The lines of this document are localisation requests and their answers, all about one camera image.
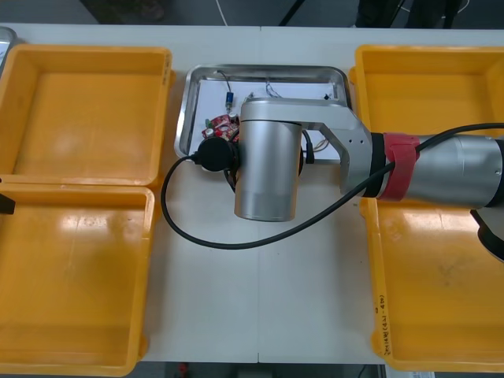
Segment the table surface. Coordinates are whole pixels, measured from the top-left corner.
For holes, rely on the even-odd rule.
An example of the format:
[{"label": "table surface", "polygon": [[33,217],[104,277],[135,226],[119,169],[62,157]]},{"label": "table surface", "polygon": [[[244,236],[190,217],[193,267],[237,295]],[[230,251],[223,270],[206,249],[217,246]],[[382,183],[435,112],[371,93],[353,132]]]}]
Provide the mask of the table surface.
[{"label": "table surface", "polygon": [[[165,137],[165,170],[187,71],[204,64],[330,65],[347,72],[361,44],[504,45],[504,31],[5,24],[29,43],[166,46],[177,81]],[[232,52],[226,49],[232,46]],[[339,198],[334,166],[306,166],[296,218],[250,222],[233,213],[221,175],[191,164],[169,188],[169,208],[203,239],[262,239],[302,223]],[[220,230],[228,230],[221,235]],[[145,333],[148,361],[373,364],[371,282],[358,200],[282,242],[223,251],[155,229]]]}]

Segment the red component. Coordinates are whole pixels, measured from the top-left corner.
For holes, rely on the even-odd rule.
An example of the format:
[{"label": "red component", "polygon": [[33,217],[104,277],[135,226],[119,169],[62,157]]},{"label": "red component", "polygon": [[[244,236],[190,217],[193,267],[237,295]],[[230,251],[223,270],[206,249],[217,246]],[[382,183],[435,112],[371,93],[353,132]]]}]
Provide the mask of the red component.
[{"label": "red component", "polygon": [[410,187],[413,170],[420,156],[415,150],[420,140],[417,136],[385,133],[384,141],[385,156],[389,161],[395,161],[395,167],[379,199],[401,201]]}]

